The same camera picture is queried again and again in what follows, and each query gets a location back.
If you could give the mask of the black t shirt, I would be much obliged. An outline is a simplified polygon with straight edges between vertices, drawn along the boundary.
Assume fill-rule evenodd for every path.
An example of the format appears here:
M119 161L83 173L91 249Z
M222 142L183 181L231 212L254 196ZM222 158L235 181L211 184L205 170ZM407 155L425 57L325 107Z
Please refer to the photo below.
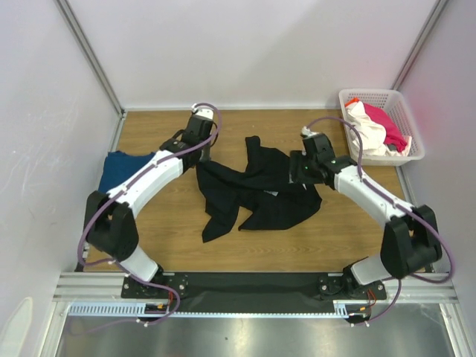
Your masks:
M289 181L290 157L276 148L263 147L257 136L245 139L248 163L243 172L215 161L196 166L199 190L205 198L210 220L202 231L202 242L228 234L240 208L251 215L240 231L290 229L316 214L322 203L314 185Z

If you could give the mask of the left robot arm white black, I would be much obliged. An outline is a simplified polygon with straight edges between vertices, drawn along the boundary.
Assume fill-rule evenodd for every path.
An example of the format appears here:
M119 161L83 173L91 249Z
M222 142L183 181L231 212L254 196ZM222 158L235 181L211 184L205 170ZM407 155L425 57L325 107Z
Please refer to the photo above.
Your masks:
M138 289L149 298L164 288L163 268L140 247L136 218L170 182L210 157L219 125L212 109L194 109L184 129L165 141L144 166L105 193L96 190L86 203L81 243L87 242L138 278Z

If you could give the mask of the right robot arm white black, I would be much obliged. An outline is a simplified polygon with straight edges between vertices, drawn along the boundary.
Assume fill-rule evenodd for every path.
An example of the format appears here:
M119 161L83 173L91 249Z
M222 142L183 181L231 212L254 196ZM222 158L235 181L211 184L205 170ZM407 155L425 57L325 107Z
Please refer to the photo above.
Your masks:
M336 156L323 133L302 135L303 150L290 155L293 183L324 184L346 196L370 215L383 230L380 252L343 270L342 289L352 299L361 298L370 284L402 279L443 256L433 210L392 196L372 180L348 155Z

